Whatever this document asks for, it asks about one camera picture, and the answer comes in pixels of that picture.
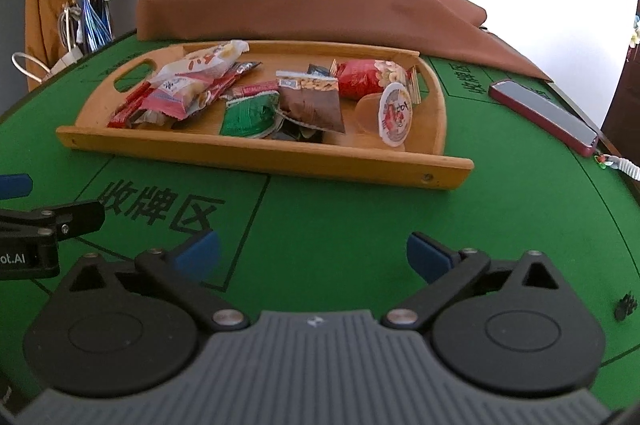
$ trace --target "brown snack packet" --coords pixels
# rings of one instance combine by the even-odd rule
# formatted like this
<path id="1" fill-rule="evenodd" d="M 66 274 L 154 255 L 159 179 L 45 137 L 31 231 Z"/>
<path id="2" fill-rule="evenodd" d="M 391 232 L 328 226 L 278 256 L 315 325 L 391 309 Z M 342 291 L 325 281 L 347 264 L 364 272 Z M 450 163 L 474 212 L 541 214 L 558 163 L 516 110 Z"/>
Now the brown snack packet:
<path id="1" fill-rule="evenodd" d="M 337 80 L 287 71 L 276 75 L 280 115 L 299 126 L 344 134 Z"/>

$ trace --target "red phone case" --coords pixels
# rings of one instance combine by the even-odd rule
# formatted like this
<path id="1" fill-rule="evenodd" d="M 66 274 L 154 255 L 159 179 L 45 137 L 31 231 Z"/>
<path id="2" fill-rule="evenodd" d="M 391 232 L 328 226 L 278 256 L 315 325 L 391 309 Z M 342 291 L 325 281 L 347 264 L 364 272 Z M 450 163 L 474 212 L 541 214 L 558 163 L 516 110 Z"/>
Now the red phone case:
<path id="1" fill-rule="evenodd" d="M 567 132 L 566 130 L 564 130 L 563 128 L 557 126 L 551 120 L 549 120 L 548 118 L 545 118 L 544 116 L 540 115 L 540 113 L 538 113 L 535 110 L 531 109 L 529 106 L 527 106 L 527 105 L 523 104 L 522 102 L 520 102 L 519 100 L 511 98 L 509 95 L 506 95 L 503 92 L 498 91 L 497 89 L 495 89 L 494 86 L 496 86 L 497 84 L 501 84 L 503 82 L 514 82 L 514 81 L 509 80 L 509 81 L 494 82 L 494 84 L 491 84 L 491 86 L 489 87 L 489 96 L 490 97 L 495 98 L 495 100 L 497 100 L 501 104 L 504 104 L 509 109 L 515 111 L 519 115 L 524 116 L 525 118 L 527 118 L 527 120 L 533 122 L 534 124 L 536 124 L 540 128 L 544 129 L 549 134 L 555 136 L 563 144 L 565 144 L 569 148 L 575 150 L 578 154 L 584 156 L 585 158 L 588 158 L 588 157 L 593 155 L 593 153 L 595 151 L 595 148 L 596 148 L 596 145 L 598 144 L 598 136 L 597 135 L 595 136 L 595 138 L 593 140 L 593 144 L 591 146 L 585 145 L 583 142 L 580 142 L 580 140 L 578 140 L 573 134 L 571 134 L 571 133 Z M 542 100 L 545 100 L 546 102 L 549 102 L 550 104 L 553 104 L 553 102 L 551 102 L 549 100 L 546 100 L 546 98 L 544 98 L 544 97 L 540 97 L 540 98 L 542 98 Z"/>

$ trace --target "green snack wrapper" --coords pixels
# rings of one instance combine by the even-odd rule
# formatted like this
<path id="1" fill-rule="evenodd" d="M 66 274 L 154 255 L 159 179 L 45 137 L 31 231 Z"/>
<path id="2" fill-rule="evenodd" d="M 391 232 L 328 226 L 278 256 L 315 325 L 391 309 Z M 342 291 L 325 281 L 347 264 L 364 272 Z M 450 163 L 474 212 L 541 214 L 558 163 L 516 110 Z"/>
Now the green snack wrapper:
<path id="1" fill-rule="evenodd" d="M 279 95 L 274 91 L 253 97 L 236 98 L 226 103 L 220 136 L 263 138 L 278 128 L 282 119 L 276 116 Z"/>

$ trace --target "gray ribbed plate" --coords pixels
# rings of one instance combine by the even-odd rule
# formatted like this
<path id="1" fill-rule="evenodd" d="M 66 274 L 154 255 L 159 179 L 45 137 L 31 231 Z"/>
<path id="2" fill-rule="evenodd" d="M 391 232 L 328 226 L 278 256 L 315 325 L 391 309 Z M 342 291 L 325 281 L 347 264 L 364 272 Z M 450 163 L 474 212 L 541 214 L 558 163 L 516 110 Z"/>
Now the gray ribbed plate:
<path id="1" fill-rule="evenodd" d="M 45 391 L 20 425 L 595 425 L 588 391 L 517 400 L 446 371 L 421 336 L 369 311 L 263 312 L 214 335 L 196 361 L 151 391 L 88 400 Z"/>

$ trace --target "tray handle hole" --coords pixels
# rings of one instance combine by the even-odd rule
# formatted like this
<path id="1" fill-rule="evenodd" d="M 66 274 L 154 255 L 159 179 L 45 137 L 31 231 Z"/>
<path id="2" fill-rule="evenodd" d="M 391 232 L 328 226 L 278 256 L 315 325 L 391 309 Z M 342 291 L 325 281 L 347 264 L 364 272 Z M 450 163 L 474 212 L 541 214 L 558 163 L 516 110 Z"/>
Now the tray handle hole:
<path id="1" fill-rule="evenodd" d="M 119 93 L 126 93 L 140 81 L 145 79 L 154 69 L 146 62 L 143 62 L 133 68 L 129 73 L 117 78 L 113 82 L 113 87 Z"/>

